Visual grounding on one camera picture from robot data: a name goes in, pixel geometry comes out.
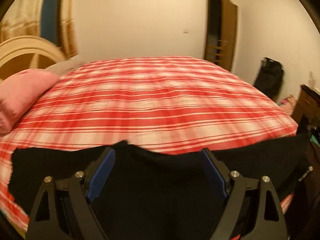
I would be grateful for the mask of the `black pants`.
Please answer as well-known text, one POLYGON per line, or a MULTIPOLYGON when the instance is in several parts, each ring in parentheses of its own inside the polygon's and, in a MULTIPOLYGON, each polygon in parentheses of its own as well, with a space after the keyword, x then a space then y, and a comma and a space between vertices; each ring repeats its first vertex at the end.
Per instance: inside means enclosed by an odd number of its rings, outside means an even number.
MULTIPOLYGON (((210 151, 244 177, 270 177, 280 201, 304 172, 300 163, 307 143, 308 138, 300 134, 210 151)), ((18 148, 11 156, 9 192, 30 220, 44 178, 70 178, 107 147, 114 149, 116 162, 91 208, 108 239, 210 239, 224 201, 218 184, 203 167, 202 149, 168 155, 126 141, 79 151, 18 148)), ((61 228, 83 239, 68 195, 59 198, 58 208, 63 205, 67 217, 59 217, 61 228)))

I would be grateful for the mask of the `red plaid bed cover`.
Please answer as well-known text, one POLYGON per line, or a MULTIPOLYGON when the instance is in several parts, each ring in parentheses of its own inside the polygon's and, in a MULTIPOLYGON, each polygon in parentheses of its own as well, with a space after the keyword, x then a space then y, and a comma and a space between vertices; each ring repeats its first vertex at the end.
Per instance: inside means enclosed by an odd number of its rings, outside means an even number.
POLYGON ((1 137, 1 211, 28 216, 8 191, 18 147, 79 150, 127 140, 167 154, 223 150, 292 136, 297 123, 252 85, 187 56, 87 63, 61 77, 1 137))

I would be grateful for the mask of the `cream wooden headboard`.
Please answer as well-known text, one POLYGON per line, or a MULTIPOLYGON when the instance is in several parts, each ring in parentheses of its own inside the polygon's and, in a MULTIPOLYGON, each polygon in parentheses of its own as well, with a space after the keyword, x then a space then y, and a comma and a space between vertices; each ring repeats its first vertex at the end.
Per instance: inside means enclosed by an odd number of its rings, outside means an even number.
POLYGON ((26 69, 44 69, 66 61, 52 42, 37 36, 17 36, 1 43, 1 81, 26 69))

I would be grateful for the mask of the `brown wooden door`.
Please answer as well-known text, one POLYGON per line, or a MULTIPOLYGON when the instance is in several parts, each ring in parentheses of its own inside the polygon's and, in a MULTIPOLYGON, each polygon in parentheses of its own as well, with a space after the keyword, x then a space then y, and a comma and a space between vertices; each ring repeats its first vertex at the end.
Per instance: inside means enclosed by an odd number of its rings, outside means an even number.
POLYGON ((232 70, 238 26, 238 7, 231 0, 207 0, 204 59, 232 70))

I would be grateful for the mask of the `black bag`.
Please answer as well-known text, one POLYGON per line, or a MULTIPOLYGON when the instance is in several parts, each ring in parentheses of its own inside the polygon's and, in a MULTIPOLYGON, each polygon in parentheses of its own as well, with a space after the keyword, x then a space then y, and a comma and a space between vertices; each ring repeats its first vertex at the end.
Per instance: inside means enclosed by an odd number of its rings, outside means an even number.
POLYGON ((284 74, 283 65, 280 62, 265 57, 261 61, 253 87, 261 91, 272 101, 276 101, 283 83, 284 74))

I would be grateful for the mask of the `dark wooden dresser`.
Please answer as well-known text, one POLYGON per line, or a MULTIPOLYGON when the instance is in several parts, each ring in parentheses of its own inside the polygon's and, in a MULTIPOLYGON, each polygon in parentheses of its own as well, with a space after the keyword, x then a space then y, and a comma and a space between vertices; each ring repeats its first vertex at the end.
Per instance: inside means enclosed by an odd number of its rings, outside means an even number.
POLYGON ((319 94, 306 85, 300 86, 300 94, 291 115, 298 124, 296 134, 308 132, 310 127, 319 127, 319 94))

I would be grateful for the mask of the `pink pillow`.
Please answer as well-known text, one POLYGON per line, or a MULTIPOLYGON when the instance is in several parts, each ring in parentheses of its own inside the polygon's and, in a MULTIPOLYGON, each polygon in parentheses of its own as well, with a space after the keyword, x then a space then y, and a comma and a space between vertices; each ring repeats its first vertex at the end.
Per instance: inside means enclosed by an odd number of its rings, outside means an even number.
POLYGON ((38 98, 59 81, 59 76, 43 69, 26 69, 6 78, 1 83, 1 135, 10 133, 38 98))

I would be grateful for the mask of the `beige patterned curtain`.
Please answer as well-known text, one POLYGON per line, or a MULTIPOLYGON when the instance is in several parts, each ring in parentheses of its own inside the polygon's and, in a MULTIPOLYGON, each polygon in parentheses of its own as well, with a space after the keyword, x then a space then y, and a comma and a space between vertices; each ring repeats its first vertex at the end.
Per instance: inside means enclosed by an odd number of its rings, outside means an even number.
MULTIPOLYGON (((1 42, 16 36, 40 36, 43 0, 13 0, 1 19, 1 42)), ((57 1, 57 44, 67 58, 78 55, 73 0, 57 1)))

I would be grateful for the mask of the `grey pillow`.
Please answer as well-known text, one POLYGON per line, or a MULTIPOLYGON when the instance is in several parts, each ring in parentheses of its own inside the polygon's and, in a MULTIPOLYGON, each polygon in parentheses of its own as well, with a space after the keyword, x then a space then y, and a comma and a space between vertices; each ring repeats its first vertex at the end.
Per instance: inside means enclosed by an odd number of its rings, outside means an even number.
POLYGON ((56 74, 57 76, 64 76, 69 72, 72 72, 76 70, 77 68, 81 67, 84 63, 81 61, 76 60, 67 60, 67 61, 61 61, 56 64, 53 64, 44 70, 53 74, 56 74))

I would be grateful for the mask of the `blue window pane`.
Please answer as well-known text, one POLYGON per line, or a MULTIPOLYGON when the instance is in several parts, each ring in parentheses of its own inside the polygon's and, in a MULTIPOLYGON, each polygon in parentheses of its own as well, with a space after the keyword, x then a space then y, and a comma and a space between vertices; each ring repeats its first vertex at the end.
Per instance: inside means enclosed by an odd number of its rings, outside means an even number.
POLYGON ((43 0, 40 23, 40 36, 57 44, 57 1, 43 0))

